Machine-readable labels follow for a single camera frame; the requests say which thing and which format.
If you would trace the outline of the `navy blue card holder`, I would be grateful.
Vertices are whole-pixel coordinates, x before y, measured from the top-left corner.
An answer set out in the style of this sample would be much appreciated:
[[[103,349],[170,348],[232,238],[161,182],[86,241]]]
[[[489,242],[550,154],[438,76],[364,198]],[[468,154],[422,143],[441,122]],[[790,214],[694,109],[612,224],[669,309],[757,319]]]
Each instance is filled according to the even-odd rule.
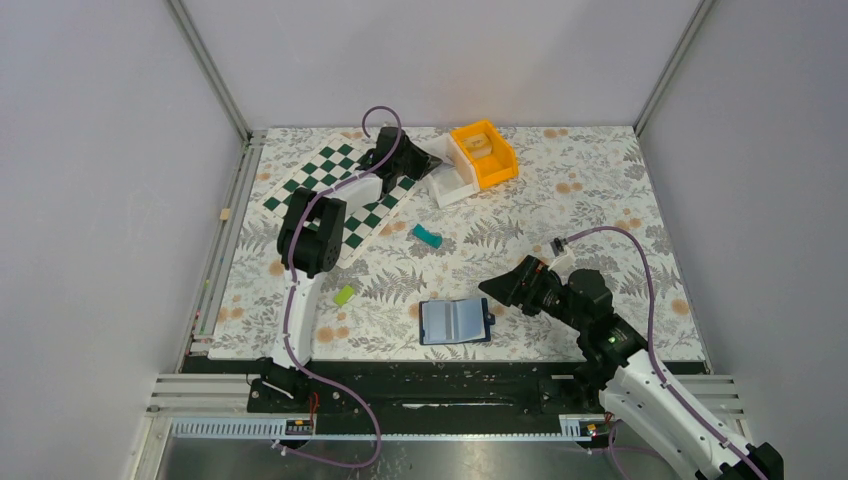
[[[420,302],[418,314],[422,346],[487,343],[496,323],[483,297]]]

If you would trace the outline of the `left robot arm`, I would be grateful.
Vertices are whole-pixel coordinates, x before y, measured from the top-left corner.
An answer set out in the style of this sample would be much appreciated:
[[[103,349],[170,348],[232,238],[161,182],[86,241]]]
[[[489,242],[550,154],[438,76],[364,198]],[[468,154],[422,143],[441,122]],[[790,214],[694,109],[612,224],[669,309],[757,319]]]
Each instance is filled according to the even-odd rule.
[[[370,149],[336,135],[263,200],[262,211],[282,221],[276,250],[283,306],[265,378],[285,410],[309,401],[301,369],[312,357],[318,297],[329,273],[352,264],[443,163],[397,127],[382,128]]]

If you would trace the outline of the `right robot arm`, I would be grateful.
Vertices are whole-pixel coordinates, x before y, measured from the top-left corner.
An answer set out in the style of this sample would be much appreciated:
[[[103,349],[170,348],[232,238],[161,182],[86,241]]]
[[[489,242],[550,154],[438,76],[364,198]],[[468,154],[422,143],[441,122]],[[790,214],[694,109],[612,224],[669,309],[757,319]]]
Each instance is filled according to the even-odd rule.
[[[576,330],[585,358],[574,373],[577,405],[628,425],[680,477],[783,478],[784,459],[771,444],[755,446],[734,432],[651,355],[647,340],[615,312],[599,271],[577,269],[561,280],[527,256],[479,288],[528,316],[544,312]]]

